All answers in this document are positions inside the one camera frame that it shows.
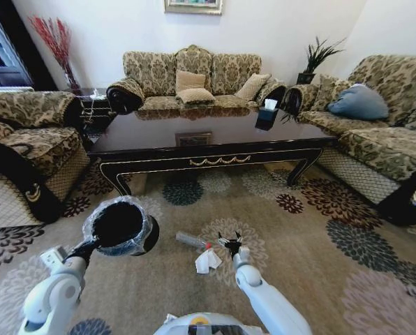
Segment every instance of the side table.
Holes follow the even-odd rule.
[[[93,141],[98,139],[117,115],[110,107],[105,89],[97,90],[99,94],[104,95],[104,98],[93,99],[91,95],[94,89],[65,90],[75,94],[82,101],[84,111],[80,117],[84,124],[84,131]]]

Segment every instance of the blue pillow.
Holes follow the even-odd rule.
[[[359,120],[377,120],[388,117],[388,106],[376,91],[356,84],[339,94],[339,99],[327,109],[340,117]]]

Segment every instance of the crumpled white paper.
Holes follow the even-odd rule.
[[[195,269],[198,274],[208,274],[209,268],[217,269],[222,260],[216,255],[213,248],[206,250],[195,260]]]

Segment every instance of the plastic bag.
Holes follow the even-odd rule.
[[[125,242],[117,244],[116,246],[99,246],[97,250],[104,255],[108,256],[120,256],[120,255],[136,255],[144,253],[144,241],[149,236],[152,231],[152,222],[150,217],[146,214],[146,211],[138,203],[138,199],[131,195],[123,195],[115,199],[110,199],[103,201],[99,204],[97,208],[93,211],[92,214],[86,219],[84,225],[82,226],[82,233],[84,234],[85,241],[92,241],[95,239],[104,239],[104,237],[99,237],[95,234],[95,222],[101,219],[106,215],[106,210],[108,207],[119,204],[119,203],[128,203],[132,206],[135,206],[141,214],[141,217],[132,218],[135,221],[123,220],[123,222],[114,222],[113,230],[114,233],[117,233],[117,225],[126,225],[133,224],[138,225],[141,221],[141,231],[136,234],[136,236],[127,239]]]

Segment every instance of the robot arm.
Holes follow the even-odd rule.
[[[224,239],[219,243],[230,249],[236,269],[236,283],[250,299],[253,310],[271,335],[311,335],[312,331],[300,312],[261,273],[249,264],[250,251],[242,246],[242,238]]]
[[[62,247],[40,258],[50,268],[50,277],[40,282],[25,299],[25,319],[18,335],[65,335],[84,288],[86,260],[66,258]]]

